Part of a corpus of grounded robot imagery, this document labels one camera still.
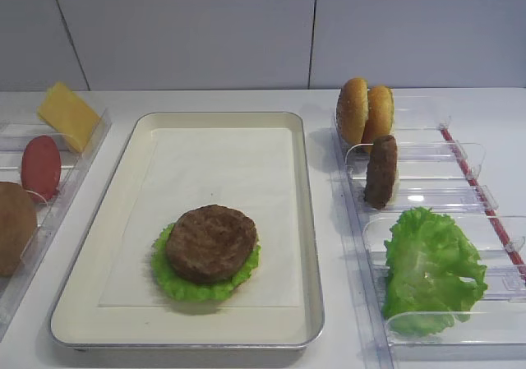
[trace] sesame seed bun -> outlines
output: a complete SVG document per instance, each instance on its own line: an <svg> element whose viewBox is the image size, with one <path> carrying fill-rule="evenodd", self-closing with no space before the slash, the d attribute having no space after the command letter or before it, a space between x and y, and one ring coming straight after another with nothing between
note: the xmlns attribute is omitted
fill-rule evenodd
<svg viewBox="0 0 526 369"><path fill-rule="evenodd" d="M372 143L379 136L388 135L393 126L395 105L393 94L388 87L378 85L372 87L367 94L369 117L363 130L362 143ZM365 146L365 151L371 152L371 146Z"/></svg>
<svg viewBox="0 0 526 369"><path fill-rule="evenodd" d="M336 125L348 144L357 145L362 142L368 114L367 81L355 77L342 87L336 106Z"/></svg>

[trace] clear plastic bin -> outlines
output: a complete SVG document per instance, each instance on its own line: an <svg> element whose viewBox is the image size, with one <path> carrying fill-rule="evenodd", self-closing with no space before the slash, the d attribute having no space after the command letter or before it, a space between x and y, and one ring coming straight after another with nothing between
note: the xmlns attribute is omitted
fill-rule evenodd
<svg viewBox="0 0 526 369"><path fill-rule="evenodd" d="M5 335L31 280L44 258L70 204L108 133L111 122L104 112L82 154L69 150L63 136L45 124L0 122L0 181L21 182L21 160L27 144L37 136L50 136L60 152L62 170L58 194L35 204L37 229L21 254L11 277L0 277L0 340Z"/></svg>
<svg viewBox="0 0 526 369"><path fill-rule="evenodd" d="M367 367L395 367L399 351L406 357L429 357L422 348L526 344L520 324L526 321L526 217L499 216L488 187L478 184L485 150L476 143L459 143L449 131L449 114L437 110L442 101L428 97L395 98L394 126L397 139L398 179L394 195L383 210L363 200L368 154L365 145L351 146L333 126L341 188L347 205L352 237L343 236L349 280L353 282L355 310ZM386 320L381 314L385 300L384 241L400 214L414 207L449 214L478 249L487 266L488 289L470 312L406 312ZM400 324L453 319L438 334L407 336ZM441 359L438 353L435 359Z"/></svg>

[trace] table surface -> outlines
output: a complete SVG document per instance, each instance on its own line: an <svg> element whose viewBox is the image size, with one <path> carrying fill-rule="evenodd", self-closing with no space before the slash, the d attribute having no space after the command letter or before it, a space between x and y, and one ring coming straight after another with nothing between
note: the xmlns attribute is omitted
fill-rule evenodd
<svg viewBox="0 0 526 369"><path fill-rule="evenodd" d="M337 90L267 91L100 91L81 93L97 110L109 111L111 129L84 183L62 222L4 340L2 368L53 367L366 367L355 311L354 283L343 259L342 236L350 236L344 200L333 179L337 169L330 132ZM487 150L479 178L499 204L499 214L526 214L521 199L526 161L526 90L417 89L394 95L430 95L448 99L450 132L458 141L477 142ZM0 122L37 122L42 93L0 93ZM304 122L311 194L325 299L325 327L319 339L302 353L196 352L77 352L56 345L48 333L48 316L90 217L136 120L160 111L289 111ZM526 365L526 352L489 353L469 362L452 353L445 361L400 361L399 367L506 368Z"/></svg>

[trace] yellow cheese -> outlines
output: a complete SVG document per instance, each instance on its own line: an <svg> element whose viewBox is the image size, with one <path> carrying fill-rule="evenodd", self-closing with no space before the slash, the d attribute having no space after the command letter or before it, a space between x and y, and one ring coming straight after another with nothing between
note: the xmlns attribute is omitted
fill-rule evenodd
<svg viewBox="0 0 526 369"><path fill-rule="evenodd" d="M81 153L100 120L99 115L84 100L63 83L48 90L37 114L48 125L64 135L74 151Z"/></svg>

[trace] serving tray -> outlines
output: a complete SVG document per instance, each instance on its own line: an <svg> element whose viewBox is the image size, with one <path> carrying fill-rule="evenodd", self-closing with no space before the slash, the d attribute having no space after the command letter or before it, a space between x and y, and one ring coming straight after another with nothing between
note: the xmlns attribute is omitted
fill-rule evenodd
<svg viewBox="0 0 526 369"><path fill-rule="evenodd" d="M225 302L175 302L152 244L184 212L251 217L260 265ZM127 143L50 320L73 348L305 348L324 311L302 120L291 113L152 113Z"/></svg>

